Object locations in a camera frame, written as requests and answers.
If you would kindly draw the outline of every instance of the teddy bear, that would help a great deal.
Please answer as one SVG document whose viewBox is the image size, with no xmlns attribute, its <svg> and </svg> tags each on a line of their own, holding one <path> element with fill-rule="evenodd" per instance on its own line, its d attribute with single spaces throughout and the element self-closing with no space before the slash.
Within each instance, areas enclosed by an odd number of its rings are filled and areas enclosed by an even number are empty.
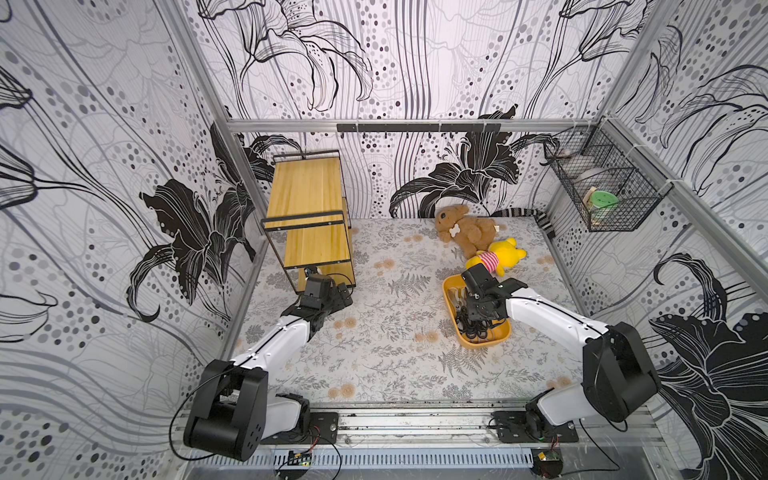
<svg viewBox="0 0 768 480">
<path fill-rule="evenodd" d="M 452 205 L 435 215 L 435 228 L 445 243 L 455 240 L 469 260 L 478 250 L 487 250 L 496 237 L 496 223 L 490 218 L 466 217 L 469 207 Z"/>
</svg>

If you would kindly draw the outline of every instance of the orange tray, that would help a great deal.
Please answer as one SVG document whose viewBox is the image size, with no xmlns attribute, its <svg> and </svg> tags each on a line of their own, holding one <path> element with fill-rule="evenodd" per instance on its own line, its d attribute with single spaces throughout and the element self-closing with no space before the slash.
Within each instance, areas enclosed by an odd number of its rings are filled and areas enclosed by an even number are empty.
<svg viewBox="0 0 768 480">
<path fill-rule="evenodd" d="M 465 288 L 466 286 L 467 284 L 464 283 L 464 279 L 462 279 L 461 275 L 449 276 L 442 283 L 442 295 L 445 298 L 445 305 L 448 307 L 448 311 L 451 313 L 451 319 L 453 320 L 453 328 L 454 330 L 456 330 L 456 335 L 458 336 L 458 342 L 462 346 L 468 349 L 481 349 L 481 348 L 485 348 L 486 346 L 498 345 L 499 343 L 508 339 L 512 333 L 512 327 L 509 324 L 508 319 L 502 320 L 503 322 L 502 325 L 499 325 L 494 329 L 490 329 L 488 331 L 487 339 L 475 339 L 475 341 L 473 342 L 472 340 L 468 339 L 465 334 L 462 334 L 461 332 L 458 331 L 458 325 L 456 325 L 456 310 L 453 308 L 453 305 L 451 304 L 451 300 L 449 300 L 448 298 L 448 290 L 450 290 L 451 288 L 461 289 L 461 288 Z"/>
</svg>

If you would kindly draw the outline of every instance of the floral floor mat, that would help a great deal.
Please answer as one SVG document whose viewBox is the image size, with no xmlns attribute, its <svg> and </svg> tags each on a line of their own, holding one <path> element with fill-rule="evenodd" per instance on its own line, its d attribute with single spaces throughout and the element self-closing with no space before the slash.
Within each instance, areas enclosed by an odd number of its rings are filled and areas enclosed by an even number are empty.
<svg viewBox="0 0 768 480">
<path fill-rule="evenodd" d="M 507 270 L 542 296 L 575 310 L 541 231 L 530 217 L 495 219 L 497 240 L 528 252 Z M 464 270 L 461 249 L 441 242 L 433 220 L 354 220 L 354 304 L 270 372 L 270 388 L 311 402 L 526 399 L 581 376 L 581 359 L 536 329 L 512 322 L 500 345 L 459 345 L 442 281 Z M 236 352 L 259 340 L 296 295 L 267 251 Z"/>
</svg>

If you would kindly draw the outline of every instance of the wire basket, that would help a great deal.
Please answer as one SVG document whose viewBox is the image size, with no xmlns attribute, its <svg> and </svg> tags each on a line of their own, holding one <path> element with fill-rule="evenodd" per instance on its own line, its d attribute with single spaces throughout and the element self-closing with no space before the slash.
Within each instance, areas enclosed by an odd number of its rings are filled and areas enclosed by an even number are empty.
<svg viewBox="0 0 768 480">
<path fill-rule="evenodd" d="M 545 157 L 591 232 L 636 230 L 663 195 L 598 127 L 574 127 Z"/>
</svg>

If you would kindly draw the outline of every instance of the red striped shirt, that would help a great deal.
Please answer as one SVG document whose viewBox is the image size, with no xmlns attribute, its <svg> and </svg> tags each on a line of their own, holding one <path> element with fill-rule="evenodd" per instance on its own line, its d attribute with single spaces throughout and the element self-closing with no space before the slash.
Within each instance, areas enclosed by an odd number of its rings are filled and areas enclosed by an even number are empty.
<svg viewBox="0 0 768 480">
<path fill-rule="evenodd" d="M 483 265 L 485 265 L 485 268 L 488 269 L 489 272 L 493 273 L 496 271 L 496 267 L 498 266 L 498 257 L 493 252 L 483 252 L 478 253 L 478 257 L 480 257 L 480 261 Z"/>
</svg>

